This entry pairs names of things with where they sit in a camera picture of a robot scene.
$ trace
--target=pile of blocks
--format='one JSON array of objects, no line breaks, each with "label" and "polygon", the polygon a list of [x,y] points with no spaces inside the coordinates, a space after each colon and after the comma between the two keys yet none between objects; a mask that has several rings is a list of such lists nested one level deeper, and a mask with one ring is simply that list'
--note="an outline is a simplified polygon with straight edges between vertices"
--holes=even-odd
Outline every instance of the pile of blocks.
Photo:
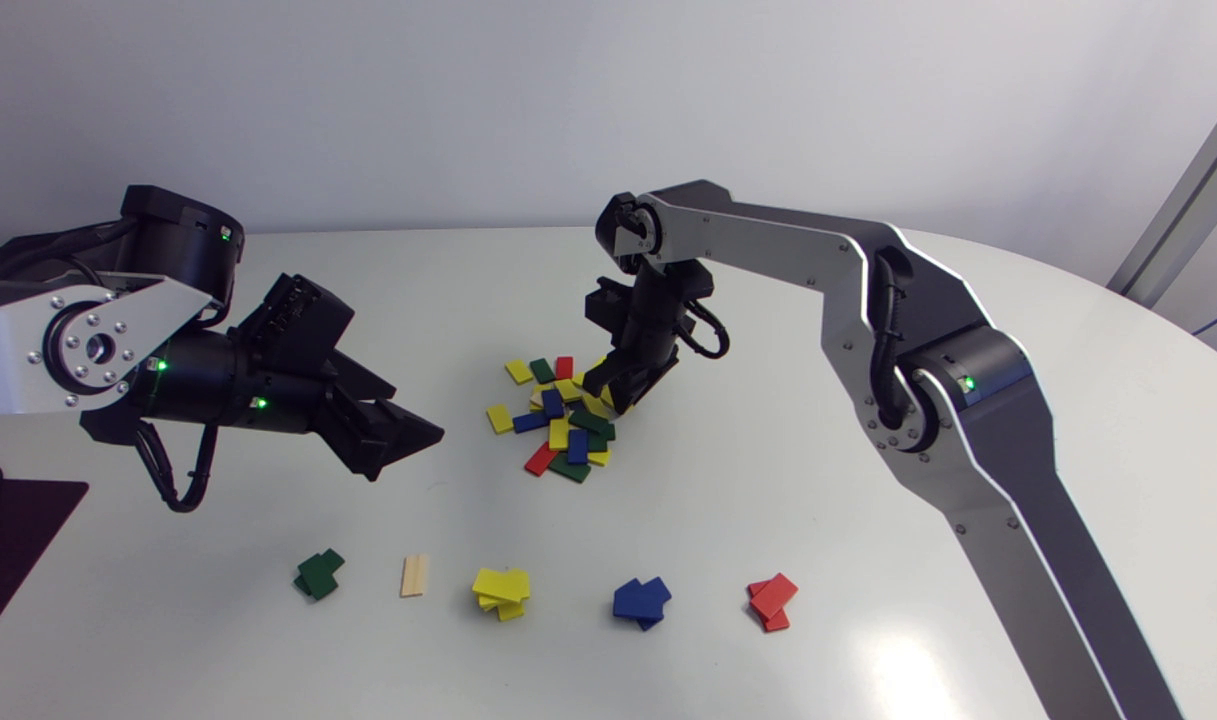
[{"label": "pile of blocks", "polygon": [[671,591],[662,579],[654,578],[647,583],[639,583],[639,578],[617,587],[612,596],[612,614],[616,618],[626,618],[639,623],[639,629],[647,632],[652,625],[662,621],[662,606],[671,598]]},{"label": "pile of blocks", "polygon": [[764,626],[764,632],[773,630],[785,630],[790,626],[790,618],[786,618],[786,603],[800,589],[791,583],[786,575],[778,573],[772,579],[763,583],[751,583],[746,585],[750,592],[750,609],[759,617],[759,623]]},{"label": "pile of blocks", "polygon": [[346,564],[344,557],[340,556],[333,549],[316,552],[309,559],[302,562],[301,566],[297,566],[297,570],[301,574],[297,575],[297,579],[292,584],[297,585],[301,592],[315,598],[315,601],[324,600],[330,592],[337,589],[337,579],[333,579],[333,573],[337,573],[337,569],[343,564]]},{"label": "pile of blocks", "polygon": [[525,415],[511,416],[504,404],[489,407],[493,432],[518,434],[548,428],[546,441],[532,454],[525,469],[538,477],[554,469],[582,483],[590,474],[590,465],[608,465],[612,459],[608,443],[617,439],[608,388],[604,388],[601,396],[582,390],[585,373],[573,372],[572,358],[556,359],[554,369],[544,358],[531,362],[512,360],[506,364],[506,372],[515,384],[535,382],[535,389]]},{"label": "pile of blocks", "polygon": [[511,568],[504,573],[479,569],[475,575],[475,585],[471,591],[479,598],[479,608],[483,612],[497,611],[497,619],[501,623],[522,618],[525,615],[525,601],[529,597],[529,579],[527,573],[518,568]]}]

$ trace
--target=table surface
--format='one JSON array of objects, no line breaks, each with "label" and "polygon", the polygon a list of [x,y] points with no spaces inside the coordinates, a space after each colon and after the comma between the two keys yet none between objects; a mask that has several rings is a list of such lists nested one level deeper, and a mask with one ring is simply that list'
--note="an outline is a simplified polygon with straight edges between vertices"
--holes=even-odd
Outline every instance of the table surface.
[{"label": "table surface", "polygon": [[[1217,354],[1073,275],[931,234],[1032,355],[1059,468],[1189,718],[1217,718]],[[585,227],[248,240],[242,317],[279,272],[357,310],[340,343],[447,429],[378,483],[314,435],[229,431],[209,495],[173,514],[129,448],[73,415],[0,418],[12,477],[86,480],[83,506],[0,619],[0,719],[1042,718],[950,529],[869,448],[819,351],[820,299],[710,265],[731,354],[682,362],[618,423],[584,486],[494,435],[525,409],[501,365],[608,349],[582,297],[615,270]],[[197,432],[161,424],[175,465]],[[298,562],[333,547],[312,603]],[[403,556],[430,591],[400,600]],[[525,568],[527,615],[477,609],[479,568]],[[792,626],[745,585],[781,570]],[[650,632],[626,580],[673,592]]]}]

